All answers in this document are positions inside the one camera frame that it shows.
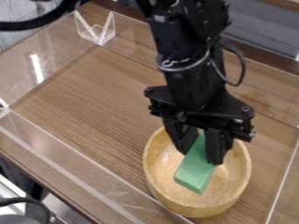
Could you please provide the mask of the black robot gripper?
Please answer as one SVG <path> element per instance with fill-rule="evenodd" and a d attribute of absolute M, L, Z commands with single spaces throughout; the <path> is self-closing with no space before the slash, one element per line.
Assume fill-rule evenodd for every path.
<path fill-rule="evenodd" d="M 235 98 L 223 59 L 182 63 L 158 61 L 166 84 L 150 87 L 144 96 L 151 101 L 151 114 L 163 119 L 163 126 L 176 150 L 186 155 L 205 131 L 207 161 L 222 165 L 234 140 L 249 142 L 254 137 L 251 120 L 255 110 Z"/>

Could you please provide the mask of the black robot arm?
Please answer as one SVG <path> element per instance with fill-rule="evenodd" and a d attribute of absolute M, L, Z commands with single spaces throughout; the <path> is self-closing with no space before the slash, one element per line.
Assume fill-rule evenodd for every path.
<path fill-rule="evenodd" d="M 226 49 L 247 69 L 242 51 L 222 36 L 231 25 L 226 0 L 136 0 L 154 35 L 156 65 L 166 84 L 148 87 L 151 114 L 163 119 L 178 151 L 191 151 L 205 136 L 207 161 L 221 165 L 237 139 L 254 137 L 255 110 L 227 90 L 243 80 L 226 73 Z"/>

